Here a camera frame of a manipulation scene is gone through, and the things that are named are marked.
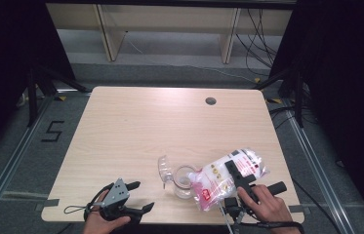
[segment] person's left hand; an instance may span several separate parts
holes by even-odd
[[[108,190],[104,191],[97,202],[102,202]],[[85,222],[83,234],[109,234],[112,230],[125,225],[130,221],[128,216],[122,216],[112,221],[107,221],[100,215],[100,207],[93,206]]]

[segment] hand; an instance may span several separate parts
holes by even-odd
[[[237,188],[237,194],[243,202],[255,213],[261,221],[281,222],[292,221],[285,202],[282,198],[274,197],[265,185],[256,185],[252,187],[252,191],[259,198],[259,203],[256,203],[243,189]],[[274,234],[300,233],[295,227],[281,227],[270,229]]]
[[[104,191],[97,202],[102,202],[108,190]],[[109,234],[112,230],[125,225],[130,221],[128,216],[122,216],[112,221],[106,221],[100,215],[100,207],[93,206],[85,222],[83,234]]]

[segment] gray carpet floor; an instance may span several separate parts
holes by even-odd
[[[257,76],[243,68],[205,70],[194,67],[142,66],[142,65],[100,65],[72,64],[77,81],[87,88],[98,85],[140,86],[140,87],[197,87],[220,89],[251,89]],[[267,74],[268,70],[258,70]],[[69,88],[55,81],[58,88]],[[265,98],[278,98],[277,82],[263,90]],[[28,146],[20,165],[0,202],[0,233],[58,233],[67,223],[45,222],[40,217],[40,206],[48,196],[60,169],[63,157],[76,130],[80,117],[88,101],[88,96],[79,93],[66,94],[66,100],[54,98]],[[280,103],[269,103],[269,109],[282,107]],[[0,172],[2,172],[26,129],[28,106],[16,111],[6,130],[0,137]],[[295,137],[285,112],[272,119],[273,125],[284,152],[291,176],[323,207],[329,209],[318,187],[313,173],[305,159],[303,150]],[[53,130],[61,131],[58,141],[47,129],[53,121]],[[315,119],[314,111],[303,111],[304,130],[314,148],[328,178],[343,202],[349,220],[356,233],[364,233],[364,202],[358,194],[344,168],[335,162],[338,156]],[[311,199],[298,187],[301,204],[304,208],[306,233],[337,233],[335,227],[316,207]],[[83,223],[69,225],[62,233],[81,233]],[[191,227],[138,226],[129,227],[123,233],[227,233],[224,226]],[[268,233],[261,229],[244,228],[240,233]]]

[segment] table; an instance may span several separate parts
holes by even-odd
[[[216,104],[208,104],[214,98]],[[142,223],[223,224],[218,209],[198,211],[170,186],[163,189],[157,160],[167,155],[176,167],[198,168],[231,151],[250,147],[270,174],[258,183],[284,181],[288,206],[299,200],[291,181],[263,95],[255,90],[96,87],[65,155],[46,207],[46,221],[83,221],[83,212],[64,214],[67,206],[85,206],[105,185],[122,177],[140,181],[126,205],[139,209],[155,202]],[[303,213],[292,213],[303,222]]]

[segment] light wood table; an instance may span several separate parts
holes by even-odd
[[[214,98],[216,104],[206,103]],[[155,202],[142,223],[223,224],[216,207],[200,212],[193,199],[163,189],[157,160],[167,155],[174,166],[201,168],[235,149],[250,147],[263,157],[270,174],[257,183],[284,181],[280,194],[288,206],[300,204],[260,91],[184,88],[97,87],[93,90],[66,153],[46,207],[46,221],[83,221],[83,212],[64,214],[67,206],[85,206],[107,184],[122,177],[140,181],[126,206]],[[303,222],[303,213],[292,213]]]

